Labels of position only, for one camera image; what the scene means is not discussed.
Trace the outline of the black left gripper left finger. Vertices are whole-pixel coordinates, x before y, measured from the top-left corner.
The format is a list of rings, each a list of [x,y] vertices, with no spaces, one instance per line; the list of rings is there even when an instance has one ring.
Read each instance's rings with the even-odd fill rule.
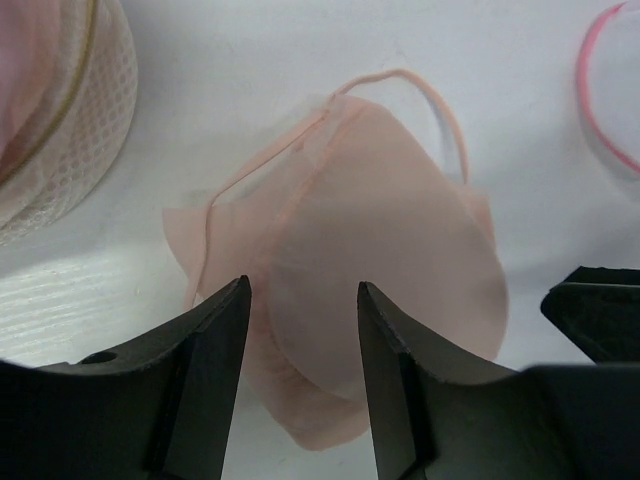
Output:
[[[247,337],[240,277],[76,364],[1,365],[5,479],[217,479]]]

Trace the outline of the beige bra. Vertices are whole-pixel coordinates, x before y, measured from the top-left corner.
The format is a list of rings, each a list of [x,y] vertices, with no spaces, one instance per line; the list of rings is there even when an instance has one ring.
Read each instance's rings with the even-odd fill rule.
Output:
[[[210,201],[163,213],[185,302],[247,276],[244,375],[302,448],[369,425],[357,324],[367,281],[467,351],[494,359],[508,319],[488,199],[448,179],[352,85],[241,167]]]

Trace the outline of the tan-trimmed white laundry bag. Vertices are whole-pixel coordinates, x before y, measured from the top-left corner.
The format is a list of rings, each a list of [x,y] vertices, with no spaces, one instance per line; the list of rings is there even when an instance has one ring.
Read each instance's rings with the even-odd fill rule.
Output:
[[[134,115],[138,64],[118,1],[62,1],[52,78],[1,157],[1,242],[53,223],[98,184]]]

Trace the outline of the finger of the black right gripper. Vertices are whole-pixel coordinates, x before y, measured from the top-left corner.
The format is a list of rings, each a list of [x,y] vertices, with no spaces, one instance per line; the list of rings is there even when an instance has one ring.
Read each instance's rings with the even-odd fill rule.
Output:
[[[581,266],[549,290],[540,310],[592,361],[639,361],[637,269]]]

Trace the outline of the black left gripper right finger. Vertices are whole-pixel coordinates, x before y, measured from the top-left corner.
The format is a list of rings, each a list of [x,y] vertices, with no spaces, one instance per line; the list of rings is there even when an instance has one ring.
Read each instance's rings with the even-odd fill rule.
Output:
[[[381,479],[635,479],[639,361],[514,371],[358,289]]]

